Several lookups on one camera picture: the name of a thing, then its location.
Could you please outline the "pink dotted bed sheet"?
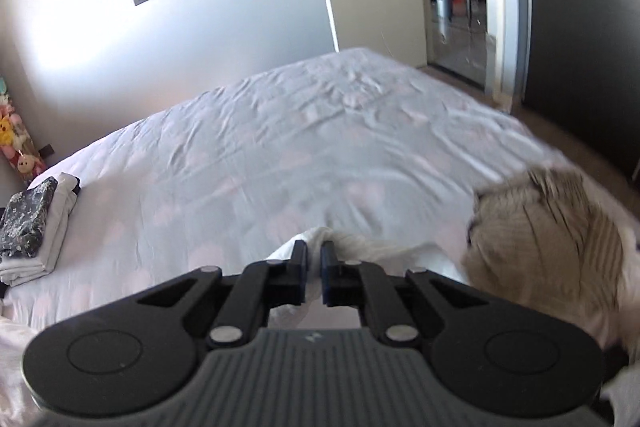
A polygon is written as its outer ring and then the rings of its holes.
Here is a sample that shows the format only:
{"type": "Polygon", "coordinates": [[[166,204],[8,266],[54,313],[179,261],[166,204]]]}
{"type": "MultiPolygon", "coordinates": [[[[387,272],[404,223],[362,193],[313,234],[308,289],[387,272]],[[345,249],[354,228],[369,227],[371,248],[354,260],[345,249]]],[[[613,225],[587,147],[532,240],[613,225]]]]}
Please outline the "pink dotted bed sheet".
{"type": "Polygon", "coordinates": [[[639,355],[472,286],[475,193],[578,171],[518,120],[366,49],[130,124],[49,170],[81,190],[52,273],[12,288],[38,426],[634,426],[639,355]],[[213,347],[221,277],[308,247],[305,302],[213,347]],[[395,279],[419,338],[322,299],[321,245],[395,279]]]}

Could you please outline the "white folded clothes stack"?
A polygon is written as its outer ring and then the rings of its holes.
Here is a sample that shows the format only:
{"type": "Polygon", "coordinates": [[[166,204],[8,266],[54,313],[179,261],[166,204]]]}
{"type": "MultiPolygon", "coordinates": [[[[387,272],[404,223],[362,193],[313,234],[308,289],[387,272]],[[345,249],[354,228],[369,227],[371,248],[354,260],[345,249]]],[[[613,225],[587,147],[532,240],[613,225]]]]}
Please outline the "white folded clothes stack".
{"type": "Polygon", "coordinates": [[[65,239],[68,220],[79,192],[80,180],[76,176],[61,173],[47,215],[43,242],[35,257],[22,259],[1,258],[1,283],[6,286],[21,285],[51,273],[58,262],[65,239]]]}

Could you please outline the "fluffy beige white cat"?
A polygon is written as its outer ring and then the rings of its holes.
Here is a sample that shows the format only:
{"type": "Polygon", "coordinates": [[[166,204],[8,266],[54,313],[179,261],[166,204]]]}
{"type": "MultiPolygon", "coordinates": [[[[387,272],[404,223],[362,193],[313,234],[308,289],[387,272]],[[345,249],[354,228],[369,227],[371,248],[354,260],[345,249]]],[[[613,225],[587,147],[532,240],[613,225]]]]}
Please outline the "fluffy beige white cat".
{"type": "Polygon", "coordinates": [[[578,171],[534,168],[475,193],[469,283],[639,354],[639,244],[578,171]]]}

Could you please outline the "hanging plush toy column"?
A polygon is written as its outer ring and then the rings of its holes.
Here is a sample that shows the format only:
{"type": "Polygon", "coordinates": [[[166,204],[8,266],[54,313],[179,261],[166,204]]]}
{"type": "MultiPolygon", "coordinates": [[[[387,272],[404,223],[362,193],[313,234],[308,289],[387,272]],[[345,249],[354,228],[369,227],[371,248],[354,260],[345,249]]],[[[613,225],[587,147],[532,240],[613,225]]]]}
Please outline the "hanging plush toy column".
{"type": "Polygon", "coordinates": [[[35,147],[24,121],[14,106],[6,80],[0,84],[0,145],[1,153],[9,161],[25,185],[47,169],[35,147]]]}

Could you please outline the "black wall socket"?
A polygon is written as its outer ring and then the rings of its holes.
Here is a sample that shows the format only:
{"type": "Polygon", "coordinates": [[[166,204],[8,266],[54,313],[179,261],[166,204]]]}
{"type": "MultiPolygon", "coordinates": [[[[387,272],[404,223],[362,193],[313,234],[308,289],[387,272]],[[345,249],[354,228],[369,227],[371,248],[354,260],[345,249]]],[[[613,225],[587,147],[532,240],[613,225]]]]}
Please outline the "black wall socket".
{"type": "Polygon", "coordinates": [[[42,157],[48,157],[54,154],[53,147],[50,144],[47,144],[40,150],[40,155],[42,157]]]}

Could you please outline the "dark wardrobe panel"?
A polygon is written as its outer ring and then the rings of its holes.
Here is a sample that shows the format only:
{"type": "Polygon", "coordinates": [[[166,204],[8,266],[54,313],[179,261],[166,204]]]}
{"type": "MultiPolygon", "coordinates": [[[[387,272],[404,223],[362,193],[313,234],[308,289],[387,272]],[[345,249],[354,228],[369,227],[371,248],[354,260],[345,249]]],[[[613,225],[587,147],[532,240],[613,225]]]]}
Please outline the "dark wardrobe panel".
{"type": "Polygon", "coordinates": [[[639,183],[639,0],[532,0],[525,104],[639,183]]]}

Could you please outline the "dark floral folded garment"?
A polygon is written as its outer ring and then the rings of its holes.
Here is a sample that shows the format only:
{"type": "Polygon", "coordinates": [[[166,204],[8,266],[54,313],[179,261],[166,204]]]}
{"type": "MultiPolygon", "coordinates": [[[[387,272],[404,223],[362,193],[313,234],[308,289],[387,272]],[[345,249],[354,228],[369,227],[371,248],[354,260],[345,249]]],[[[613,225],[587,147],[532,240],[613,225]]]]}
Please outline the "dark floral folded garment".
{"type": "Polygon", "coordinates": [[[52,176],[14,194],[1,216],[1,258],[32,258],[43,242],[47,215],[58,181],[52,176]]]}

